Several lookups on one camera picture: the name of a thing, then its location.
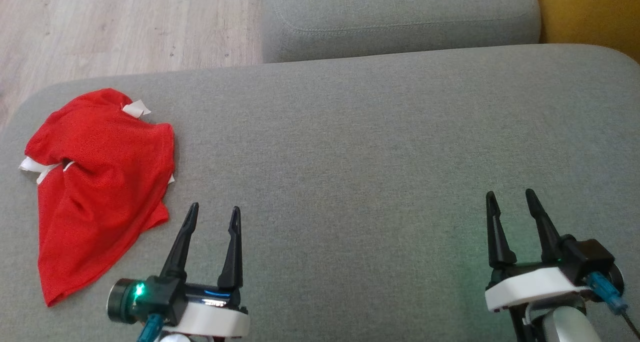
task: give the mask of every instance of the wooden floor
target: wooden floor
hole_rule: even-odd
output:
[[[261,62],[259,0],[0,0],[0,130],[42,87]]]

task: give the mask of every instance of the glowing green light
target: glowing green light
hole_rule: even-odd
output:
[[[144,283],[138,283],[137,285],[135,285],[135,296],[139,296],[140,294],[142,294],[145,291],[145,285]]]

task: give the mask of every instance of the gray ottoman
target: gray ottoman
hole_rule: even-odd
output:
[[[263,0],[265,62],[537,43],[537,0]]]
[[[105,276],[46,308],[25,143],[71,98],[114,87],[172,123],[171,220]],[[44,89],[0,140],[1,340],[135,340],[107,319],[121,277],[158,273],[192,201],[187,272],[215,282],[242,208],[246,341],[515,339],[487,312],[485,193],[519,260],[540,247],[524,190],[560,233],[617,256],[640,321],[640,66],[594,46],[533,45],[81,80]],[[589,305],[605,341],[633,340]]]

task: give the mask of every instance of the blue cable connector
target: blue cable connector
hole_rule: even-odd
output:
[[[146,319],[146,324],[140,332],[140,336],[137,338],[137,342],[154,342],[160,335],[163,326],[165,325],[164,318],[160,314],[149,314]]]
[[[592,272],[586,278],[587,285],[605,301],[608,308],[615,315],[626,312],[629,305],[620,296],[620,292],[600,272]]]

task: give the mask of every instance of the crumpled red garment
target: crumpled red garment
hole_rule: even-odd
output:
[[[84,94],[27,143],[25,154],[36,162],[60,163],[38,186],[47,306],[96,281],[140,233],[169,219],[162,198],[174,172],[173,128],[123,112],[130,103],[114,89]]]

